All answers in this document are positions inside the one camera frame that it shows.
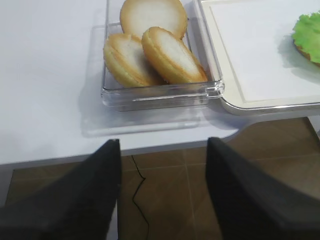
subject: bread bun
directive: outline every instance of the bread bun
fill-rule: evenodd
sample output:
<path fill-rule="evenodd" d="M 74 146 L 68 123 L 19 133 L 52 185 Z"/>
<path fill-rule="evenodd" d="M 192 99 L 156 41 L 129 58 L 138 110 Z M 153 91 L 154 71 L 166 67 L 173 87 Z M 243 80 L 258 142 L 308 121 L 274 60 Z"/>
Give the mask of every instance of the bread bun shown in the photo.
<path fill-rule="evenodd" d="M 170 84 L 207 82 L 207 76 L 197 58 L 171 32 L 151 27 L 142 37 L 146 58 Z"/>
<path fill-rule="evenodd" d="M 136 36 L 111 35 L 105 41 L 103 54 L 110 73 L 126 88 L 166 84 L 148 63 L 141 41 Z"/>
<path fill-rule="evenodd" d="M 124 33 L 142 35 L 151 27 L 161 27 L 182 39 L 188 17 L 180 0 L 126 0 L 121 8 L 120 23 Z"/>
<path fill-rule="evenodd" d="M 303 51 L 301 46 L 297 46 L 295 41 L 294 41 L 293 43 L 294 43 L 294 45 L 295 45 L 295 48 L 298 50 L 298 52 L 301 53 L 306 59 L 308 59 L 309 61 L 311 61 L 310 54 L 309 54 L 309 53 L 306 53 L 305 51 Z M 311 61 L 311 62 L 312 62 L 313 64 L 317 65 L 318 67 L 320 67 L 320 63 L 318 63 L 318 62 L 313 62 L 313 61 Z"/>

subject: white tabletop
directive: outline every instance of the white tabletop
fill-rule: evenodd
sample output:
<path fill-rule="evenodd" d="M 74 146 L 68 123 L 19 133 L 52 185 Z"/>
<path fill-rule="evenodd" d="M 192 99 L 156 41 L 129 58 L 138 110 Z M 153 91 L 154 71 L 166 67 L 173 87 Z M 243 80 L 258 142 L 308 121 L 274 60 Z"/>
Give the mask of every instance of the white tabletop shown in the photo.
<path fill-rule="evenodd" d="M 258 118 L 206 107 L 116 112 L 100 97 L 106 0 L 0 3 L 0 164 L 87 155 L 120 139 L 124 155 L 204 146 Z M 272 118 L 286 118 L 273 115 Z"/>

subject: lettuce leaf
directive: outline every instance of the lettuce leaf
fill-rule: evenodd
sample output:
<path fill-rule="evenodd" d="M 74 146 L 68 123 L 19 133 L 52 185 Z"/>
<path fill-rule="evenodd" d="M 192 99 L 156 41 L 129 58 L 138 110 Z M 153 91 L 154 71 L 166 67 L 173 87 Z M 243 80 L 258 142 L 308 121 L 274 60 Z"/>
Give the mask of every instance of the lettuce leaf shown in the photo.
<path fill-rule="evenodd" d="M 301 15 L 293 30 L 295 44 L 310 54 L 312 62 L 320 63 L 320 11 Z"/>

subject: clear plastic container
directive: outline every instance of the clear plastic container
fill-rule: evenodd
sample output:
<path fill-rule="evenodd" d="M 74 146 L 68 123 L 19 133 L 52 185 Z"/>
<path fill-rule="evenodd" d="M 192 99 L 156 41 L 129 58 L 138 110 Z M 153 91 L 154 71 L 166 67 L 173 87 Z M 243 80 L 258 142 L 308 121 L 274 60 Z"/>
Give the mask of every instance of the clear plastic container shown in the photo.
<path fill-rule="evenodd" d="M 119 17 L 124 1 L 107 0 L 105 38 L 115 33 L 122 33 Z M 206 105 L 210 99 L 222 96 L 225 85 L 215 49 L 210 41 L 208 28 L 204 21 L 201 1 L 190 0 L 182 3 L 188 14 L 188 27 L 183 41 L 202 64 L 209 81 L 124 88 L 103 66 L 101 96 L 106 106 L 117 111 L 132 111 Z"/>

